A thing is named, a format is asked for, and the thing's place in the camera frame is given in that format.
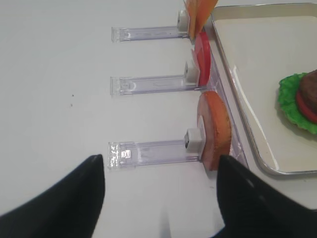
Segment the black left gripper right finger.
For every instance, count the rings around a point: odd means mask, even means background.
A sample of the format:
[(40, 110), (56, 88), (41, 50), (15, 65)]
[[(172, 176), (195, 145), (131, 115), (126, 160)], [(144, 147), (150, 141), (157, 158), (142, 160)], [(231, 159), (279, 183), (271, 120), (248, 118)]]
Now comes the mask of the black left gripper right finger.
[(315, 238), (317, 213), (280, 193), (236, 159), (222, 155), (217, 201), (224, 228), (218, 238)]

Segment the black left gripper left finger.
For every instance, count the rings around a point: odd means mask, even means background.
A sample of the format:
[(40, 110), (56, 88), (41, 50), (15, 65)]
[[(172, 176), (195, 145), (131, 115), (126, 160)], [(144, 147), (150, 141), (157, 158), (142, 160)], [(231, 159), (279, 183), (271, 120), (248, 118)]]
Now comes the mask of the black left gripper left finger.
[(82, 162), (54, 186), (0, 217), (2, 238), (90, 238), (105, 197), (101, 154)]

